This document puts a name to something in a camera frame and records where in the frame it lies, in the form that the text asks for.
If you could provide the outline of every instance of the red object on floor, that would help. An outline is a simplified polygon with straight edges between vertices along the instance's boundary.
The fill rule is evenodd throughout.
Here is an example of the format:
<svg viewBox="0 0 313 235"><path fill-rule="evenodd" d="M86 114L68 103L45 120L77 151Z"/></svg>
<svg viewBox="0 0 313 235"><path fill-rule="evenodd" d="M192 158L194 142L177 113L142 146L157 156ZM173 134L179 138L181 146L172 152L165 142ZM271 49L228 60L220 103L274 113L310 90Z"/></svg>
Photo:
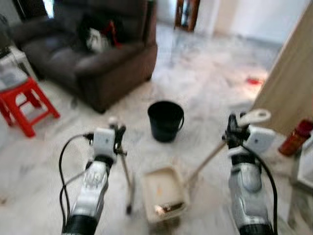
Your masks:
<svg viewBox="0 0 313 235"><path fill-rule="evenodd" d="M20 94L24 94L26 100L18 105L16 104L16 97ZM35 108L41 108L42 104L44 104L47 110L38 117L29 121L20 109L20 107L27 104L28 102L30 102ZM41 91L37 83L31 77L29 77L27 81L20 86L0 93L0 112L9 126L14 125L14 122L11 118L12 116L24 131L25 135L28 137L33 137L36 135L32 126L49 114L52 114L55 118L60 117L58 111L56 111L56 109L52 106L45 94Z"/></svg>

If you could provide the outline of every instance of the bucket handle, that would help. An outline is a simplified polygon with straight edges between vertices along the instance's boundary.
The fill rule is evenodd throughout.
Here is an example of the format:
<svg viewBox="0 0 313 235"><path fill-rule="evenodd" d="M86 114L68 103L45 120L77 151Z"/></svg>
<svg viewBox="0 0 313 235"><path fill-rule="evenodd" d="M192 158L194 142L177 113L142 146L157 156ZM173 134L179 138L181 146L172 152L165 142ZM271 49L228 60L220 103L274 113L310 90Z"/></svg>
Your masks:
<svg viewBox="0 0 313 235"><path fill-rule="evenodd" d="M185 116L183 115L183 116L182 116L182 120L181 120L180 127L178 128L178 131L181 130L182 126L184 125L184 122L185 122Z"/></svg>

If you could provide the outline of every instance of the marble floor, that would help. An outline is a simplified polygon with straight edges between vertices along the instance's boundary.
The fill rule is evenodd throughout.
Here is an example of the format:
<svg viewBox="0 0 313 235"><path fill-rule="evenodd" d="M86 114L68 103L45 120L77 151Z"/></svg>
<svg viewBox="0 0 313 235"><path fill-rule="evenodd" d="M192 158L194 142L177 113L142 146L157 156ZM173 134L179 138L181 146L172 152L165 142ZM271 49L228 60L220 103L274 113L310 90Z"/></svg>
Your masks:
<svg viewBox="0 0 313 235"><path fill-rule="evenodd" d="M229 113L249 109L261 86L250 85L246 79L266 79L280 46L236 37L206 38L161 24L157 27L157 42L158 57L151 82L125 96L103 115L51 82L42 81L42 89L61 113L59 120L48 118L36 125L37 135L32 139L0 120L0 234L60 234L61 148L75 134L105 127L111 116L127 126L124 148L129 153L129 168L135 172L134 212L129 217L125 215L126 181L118 162L111 170L97 235L204 235L208 231L237 234L229 212L227 180L231 165L226 150L193 185L191 206L178 227L166 227L161 232L148 227L140 179L145 172L168 164L174 164L186 177L219 142ZM185 111L184 127L171 144L152 138L147 117L149 105L162 99L179 103ZM64 159L65 177L81 171L91 152L84 141L70 144ZM78 187L79 181L70 187L71 201ZM278 190L282 201L279 215L284 224L291 190L283 186Z"/></svg>

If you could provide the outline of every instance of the white table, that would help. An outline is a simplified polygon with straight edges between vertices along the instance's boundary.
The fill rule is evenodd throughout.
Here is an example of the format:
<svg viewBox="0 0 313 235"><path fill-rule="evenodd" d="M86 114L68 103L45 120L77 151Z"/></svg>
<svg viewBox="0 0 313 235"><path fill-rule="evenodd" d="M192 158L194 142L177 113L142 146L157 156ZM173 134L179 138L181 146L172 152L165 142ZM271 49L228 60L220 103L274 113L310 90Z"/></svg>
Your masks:
<svg viewBox="0 0 313 235"><path fill-rule="evenodd" d="M34 78L36 81L38 81L38 78L30 65L26 55L24 52L18 50L14 46L10 46L11 53L4 56L0 59L0 67L7 67L10 65L16 65L16 63L19 64L19 66L32 78Z"/></svg>

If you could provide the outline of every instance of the wooden panel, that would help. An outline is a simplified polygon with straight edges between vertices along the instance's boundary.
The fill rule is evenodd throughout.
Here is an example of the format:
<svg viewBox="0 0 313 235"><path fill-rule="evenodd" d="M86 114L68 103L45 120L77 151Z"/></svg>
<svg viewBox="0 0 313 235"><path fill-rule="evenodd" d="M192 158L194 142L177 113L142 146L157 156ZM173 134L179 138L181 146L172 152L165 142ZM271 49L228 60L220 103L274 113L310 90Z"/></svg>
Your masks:
<svg viewBox="0 0 313 235"><path fill-rule="evenodd" d="M313 117L313 3L310 2L283 47L253 108L271 111L264 126L289 134L297 123Z"/></svg>

